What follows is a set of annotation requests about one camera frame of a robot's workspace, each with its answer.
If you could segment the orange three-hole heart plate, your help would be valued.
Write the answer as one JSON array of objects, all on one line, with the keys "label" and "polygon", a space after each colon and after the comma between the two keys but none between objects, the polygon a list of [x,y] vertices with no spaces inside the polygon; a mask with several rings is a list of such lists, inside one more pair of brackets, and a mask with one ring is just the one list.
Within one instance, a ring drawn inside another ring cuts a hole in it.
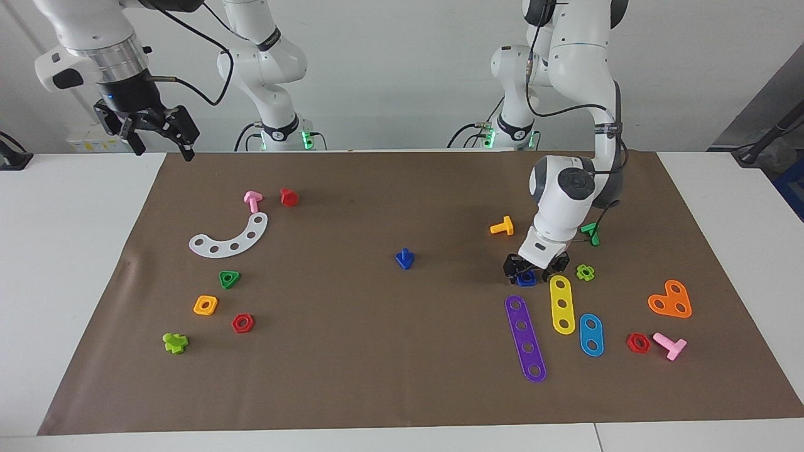
[{"label": "orange three-hole heart plate", "polygon": [[673,318],[689,318],[692,315],[691,299],[686,286],[675,279],[665,282],[665,294],[649,295],[647,306],[658,315]]}]

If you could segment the white curved five-hole plate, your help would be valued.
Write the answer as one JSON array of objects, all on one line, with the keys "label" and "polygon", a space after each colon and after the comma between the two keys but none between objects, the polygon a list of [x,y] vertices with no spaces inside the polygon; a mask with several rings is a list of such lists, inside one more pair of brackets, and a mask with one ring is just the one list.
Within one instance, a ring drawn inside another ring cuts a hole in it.
[{"label": "white curved five-hole plate", "polygon": [[269,215],[264,212],[256,212],[250,215],[241,234],[227,240],[216,240],[206,234],[197,234],[188,241],[188,248],[194,254],[209,259],[234,257],[243,254],[258,243],[268,225]]}]

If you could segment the blue crate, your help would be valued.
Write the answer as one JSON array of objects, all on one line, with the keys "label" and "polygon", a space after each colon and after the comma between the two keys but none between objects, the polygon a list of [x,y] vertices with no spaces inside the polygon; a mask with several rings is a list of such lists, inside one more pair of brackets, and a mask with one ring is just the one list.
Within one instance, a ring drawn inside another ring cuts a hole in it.
[{"label": "blue crate", "polygon": [[773,186],[798,218],[804,222],[804,169],[790,167],[773,180]]}]

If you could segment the black desk clamp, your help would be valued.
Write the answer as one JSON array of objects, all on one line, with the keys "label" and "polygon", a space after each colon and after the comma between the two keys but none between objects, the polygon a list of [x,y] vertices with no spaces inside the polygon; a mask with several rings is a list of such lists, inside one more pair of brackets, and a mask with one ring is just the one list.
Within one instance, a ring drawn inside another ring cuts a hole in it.
[{"label": "black desk clamp", "polygon": [[0,131],[0,171],[22,171],[33,157],[18,140]]}]

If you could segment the brown table mat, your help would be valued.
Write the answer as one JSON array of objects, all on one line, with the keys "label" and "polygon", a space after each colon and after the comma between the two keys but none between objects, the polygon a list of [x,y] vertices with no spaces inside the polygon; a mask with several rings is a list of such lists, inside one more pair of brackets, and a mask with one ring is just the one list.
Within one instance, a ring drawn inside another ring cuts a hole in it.
[{"label": "brown table mat", "polygon": [[[207,154],[165,157],[38,432],[462,426],[804,417],[698,224],[653,153],[632,152],[601,244],[570,246],[575,317],[605,352],[556,332],[550,289],[503,261],[535,213],[533,153]],[[280,189],[297,192],[288,208]],[[269,215],[234,257],[188,248]],[[514,235],[490,233],[509,215]],[[410,270],[394,259],[415,254]],[[581,281],[579,264],[595,269]],[[219,272],[236,270],[232,289]],[[681,281],[689,318],[647,306]],[[196,315],[198,296],[218,298]],[[523,377],[505,300],[526,301],[546,379]],[[233,317],[253,315],[236,334]],[[687,341],[675,361],[652,335]],[[180,355],[163,335],[186,335]],[[626,344],[651,340],[646,354]]]}]

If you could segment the purple four-hole strip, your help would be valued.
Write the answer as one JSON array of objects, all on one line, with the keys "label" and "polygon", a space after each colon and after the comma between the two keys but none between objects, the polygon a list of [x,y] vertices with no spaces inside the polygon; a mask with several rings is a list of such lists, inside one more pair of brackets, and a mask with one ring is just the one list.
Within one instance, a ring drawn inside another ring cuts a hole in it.
[{"label": "purple four-hole strip", "polygon": [[543,382],[546,379],[545,361],[526,301],[511,295],[504,305],[523,377],[532,383]]}]

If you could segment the blue two-hole strip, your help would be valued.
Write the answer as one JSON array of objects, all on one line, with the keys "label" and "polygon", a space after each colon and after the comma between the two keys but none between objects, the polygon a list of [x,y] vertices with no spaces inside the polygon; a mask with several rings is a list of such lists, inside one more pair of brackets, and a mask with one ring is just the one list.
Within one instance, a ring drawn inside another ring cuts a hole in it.
[{"label": "blue two-hole strip", "polygon": [[580,349],[588,357],[601,357],[605,352],[605,330],[600,318],[592,313],[585,313],[579,319]]}]

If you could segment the black tripod stand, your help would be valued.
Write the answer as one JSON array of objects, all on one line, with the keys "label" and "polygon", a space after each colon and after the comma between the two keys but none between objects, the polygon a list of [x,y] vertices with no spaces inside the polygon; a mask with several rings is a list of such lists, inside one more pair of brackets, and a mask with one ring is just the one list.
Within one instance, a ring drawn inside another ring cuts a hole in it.
[{"label": "black tripod stand", "polygon": [[733,149],[731,155],[741,166],[751,166],[773,141],[795,131],[801,125],[804,125],[804,99],[801,99],[775,126],[765,132],[757,141],[738,146]]}]

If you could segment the white socket box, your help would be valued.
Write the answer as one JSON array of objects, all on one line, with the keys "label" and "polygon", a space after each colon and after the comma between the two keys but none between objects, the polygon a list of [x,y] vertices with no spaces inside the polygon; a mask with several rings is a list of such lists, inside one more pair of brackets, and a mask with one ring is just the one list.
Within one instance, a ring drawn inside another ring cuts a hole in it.
[{"label": "white socket box", "polygon": [[101,125],[70,126],[66,143],[75,153],[130,153],[120,137],[108,135]]}]

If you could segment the yellow three-hole strip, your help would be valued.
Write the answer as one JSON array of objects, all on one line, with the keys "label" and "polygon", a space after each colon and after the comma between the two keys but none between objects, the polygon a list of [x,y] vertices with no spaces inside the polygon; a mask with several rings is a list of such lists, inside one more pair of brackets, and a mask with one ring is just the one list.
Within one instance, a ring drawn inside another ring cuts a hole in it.
[{"label": "yellow three-hole strip", "polygon": [[575,313],[570,281],[556,274],[549,285],[552,326],[561,335],[571,335],[575,331]]}]

